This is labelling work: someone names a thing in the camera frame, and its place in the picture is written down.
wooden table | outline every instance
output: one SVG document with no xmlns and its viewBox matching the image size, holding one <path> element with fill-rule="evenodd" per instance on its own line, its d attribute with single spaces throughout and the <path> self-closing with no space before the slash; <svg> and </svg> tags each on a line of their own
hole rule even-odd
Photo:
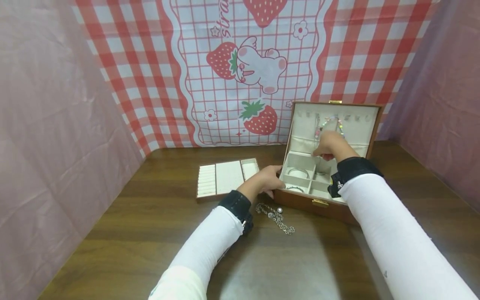
<svg viewBox="0 0 480 300">
<path fill-rule="evenodd" d="M 216 205 L 195 202 L 198 165 L 247 157 L 281 164 L 284 153 L 284 146 L 153 152 L 40 299 L 147 299 Z M 398 145 L 375 142 L 372 159 L 480 296 L 480 216 Z M 288 208 L 284 216 L 296 228 L 292 236 L 254 216 L 254 230 L 214 270 L 210 300 L 392 298 L 359 228 Z"/>
</svg>

jewelry box lid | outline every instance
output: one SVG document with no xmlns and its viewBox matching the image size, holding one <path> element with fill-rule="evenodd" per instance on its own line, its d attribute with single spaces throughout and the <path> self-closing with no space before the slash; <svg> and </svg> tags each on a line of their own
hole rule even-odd
<svg viewBox="0 0 480 300">
<path fill-rule="evenodd" d="M 312 153 L 323 130 L 343 133 L 360 156 L 370 158 L 382 111 L 376 104 L 294 101 L 285 158 L 289 151 Z"/>
</svg>

checkered backdrop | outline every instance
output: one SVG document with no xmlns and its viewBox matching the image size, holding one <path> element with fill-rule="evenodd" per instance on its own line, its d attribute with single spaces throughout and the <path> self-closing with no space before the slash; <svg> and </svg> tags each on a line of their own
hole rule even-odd
<svg viewBox="0 0 480 300">
<path fill-rule="evenodd" d="M 293 100 L 384 104 L 385 117 L 437 2 L 76 0 L 72 9 L 145 156 L 285 143 Z M 246 102 L 259 104 L 244 118 Z"/>
</svg>

strawberry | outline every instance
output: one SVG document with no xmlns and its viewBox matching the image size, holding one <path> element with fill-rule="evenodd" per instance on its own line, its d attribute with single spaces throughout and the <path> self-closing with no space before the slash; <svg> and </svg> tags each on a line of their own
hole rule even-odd
<svg viewBox="0 0 480 300">
<path fill-rule="evenodd" d="M 237 51 L 234 43 L 222 43 L 207 54 L 207 63 L 221 78 L 234 79 L 237 73 Z"/>
<path fill-rule="evenodd" d="M 251 104 L 243 101 L 242 104 L 245 110 L 240 117 L 243 118 L 243 125 L 248 131 L 259 135 L 269 135 L 275 131 L 278 117 L 270 105 L 264 108 L 265 104 L 260 103 L 260 100 Z"/>
<path fill-rule="evenodd" d="M 285 7 L 287 0 L 243 0 L 258 27 L 265 28 Z"/>
</svg>

hand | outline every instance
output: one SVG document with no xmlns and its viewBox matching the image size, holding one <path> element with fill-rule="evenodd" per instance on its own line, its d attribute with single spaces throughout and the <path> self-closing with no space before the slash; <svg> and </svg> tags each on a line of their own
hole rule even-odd
<svg viewBox="0 0 480 300">
<path fill-rule="evenodd" d="M 285 184 L 278 179 L 276 174 L 282 166 L 268 166 L 245 181 L 237 191 L 241 192 L 253 203 L 256 196 L 265 192 L 273 198 L 273 190 L 285 188 Z"/>
<path fill-rule="evenodd" d="M 282 166 L 268 166 L 263 168 L 260 172 L 255 174 L 252 178 L 257 177 L 255 180 L 263 182 L 263 187 L 260 192 L 264 192 L 273 199 L 273 190 L 285 188 L 285 184 L 278 179 L 276 174 L 280 172 Z"/>
<path fill-rule="evenodd" d="M 338 163 L 346 158 L 359 155 L 341 134 L 327 130 L 320 135 L 320 142 L 318 143 L 317 149 L 312 153 L 312 156 L 321 156 L 326 161 L 335 158 Z"/>
</svg>

